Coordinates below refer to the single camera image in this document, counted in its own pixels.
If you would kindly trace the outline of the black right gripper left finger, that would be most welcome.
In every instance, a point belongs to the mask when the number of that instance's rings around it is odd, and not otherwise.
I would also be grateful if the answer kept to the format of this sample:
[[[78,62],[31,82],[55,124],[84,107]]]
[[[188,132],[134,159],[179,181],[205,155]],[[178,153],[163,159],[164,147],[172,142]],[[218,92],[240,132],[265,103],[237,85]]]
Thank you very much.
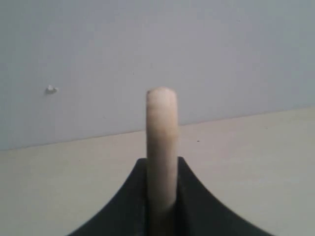
[[[115,196],[71,236],[146,236],[146,159],[136,161]]]

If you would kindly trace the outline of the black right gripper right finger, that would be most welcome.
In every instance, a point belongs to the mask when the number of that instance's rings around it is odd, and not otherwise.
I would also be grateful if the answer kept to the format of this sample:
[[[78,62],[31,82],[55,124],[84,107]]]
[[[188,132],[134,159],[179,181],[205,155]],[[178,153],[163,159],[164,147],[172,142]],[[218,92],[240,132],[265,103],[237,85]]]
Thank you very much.
[[[184,158],[178,158],[176,203],[178,236],[270,236],[245,220],[201,183]]]

